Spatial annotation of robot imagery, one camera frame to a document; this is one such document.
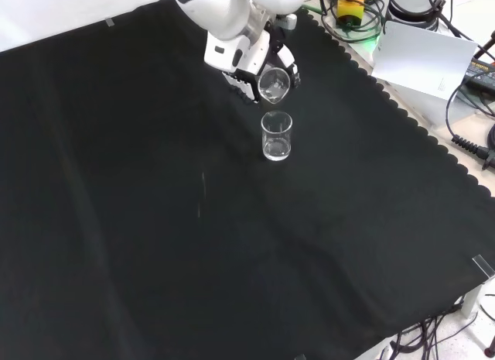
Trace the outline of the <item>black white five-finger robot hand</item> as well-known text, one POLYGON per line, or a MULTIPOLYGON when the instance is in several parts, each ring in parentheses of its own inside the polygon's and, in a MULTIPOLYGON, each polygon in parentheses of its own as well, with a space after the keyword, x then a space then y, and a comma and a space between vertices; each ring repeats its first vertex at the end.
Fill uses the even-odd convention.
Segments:
POLYGON ((301 84, 299 68, 291 50, 283 43, 284 38, 279 28, 262 30, 255 43, 245 35, 219 40, 208 34, 204 61, 219 70, 230 88, 245 101, 258 103, 264 99, 258 89, 260 79, 271 69, 284 70, 289 87, 301 84))

